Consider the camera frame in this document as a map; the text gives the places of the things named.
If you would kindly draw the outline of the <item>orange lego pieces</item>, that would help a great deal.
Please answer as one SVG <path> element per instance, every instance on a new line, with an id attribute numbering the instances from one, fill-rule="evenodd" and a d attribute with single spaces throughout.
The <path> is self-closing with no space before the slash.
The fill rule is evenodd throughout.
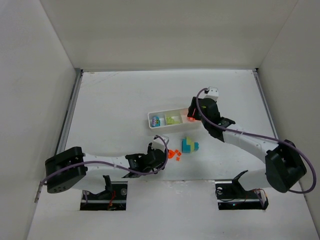
<path id="1" fill-rule="evenodd" d="M 168 151 L 168 159 L 175 158 L 176 161 L 180 161 L 181 155 L 182 155 L 182 153 L 178 149 L 176 149 L 176 150 L 171 150 L 170 149 Z"/>

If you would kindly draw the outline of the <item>teal frog lego brick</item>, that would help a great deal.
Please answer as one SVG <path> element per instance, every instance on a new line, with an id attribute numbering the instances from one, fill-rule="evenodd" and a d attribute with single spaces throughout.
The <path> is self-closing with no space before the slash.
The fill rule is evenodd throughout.
<path id="1" fill-rule="evenodd" d="M 161 126 L 161 120 L 158 116 L 153 116 L 151 119 L 151 127 L 156 128 Z"/>

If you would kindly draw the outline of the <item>orange round lego dish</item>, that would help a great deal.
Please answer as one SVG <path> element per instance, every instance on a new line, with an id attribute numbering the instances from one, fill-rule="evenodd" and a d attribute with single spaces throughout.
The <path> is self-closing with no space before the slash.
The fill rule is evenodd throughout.
<path id="1" fill-rule="evenodd" d="M 196 120 L 192 115 L 187 115 L 187 119 L 189 122 L 194 122 Z"/>

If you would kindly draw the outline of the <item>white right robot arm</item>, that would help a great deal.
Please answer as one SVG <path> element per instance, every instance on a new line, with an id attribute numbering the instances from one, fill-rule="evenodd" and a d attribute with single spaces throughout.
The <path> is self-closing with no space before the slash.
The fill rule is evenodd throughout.
<path id="1" fill-rule="evenodd" d="M 280 193 L 293 192 L 292 187 L 307 172 L 302 155 L 291 141 L 245 132 L 235 121 L 220 115 L 212 98 L 194 96 L 187 115 L 201 121 L 211 137 L 244 150 L 264 164 L 263 169 L 240 172 L 243 190 L 273 188 Z"/>

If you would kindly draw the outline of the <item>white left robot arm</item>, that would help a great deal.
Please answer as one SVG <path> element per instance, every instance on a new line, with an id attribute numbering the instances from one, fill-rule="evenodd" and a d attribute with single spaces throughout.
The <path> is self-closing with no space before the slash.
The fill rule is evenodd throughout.
<path id="1" fill-rule="evenodd" d="M 45 161 L 43 183 L 49 194 L 70 189 L 99 194 L 111 191 L 112 180 L 135 179 L 157 174 L 168 162 L 168 150 L 149 143 L 146 153 L 116 157 L 84 153 L 79 146 L 65 150 Z"/>

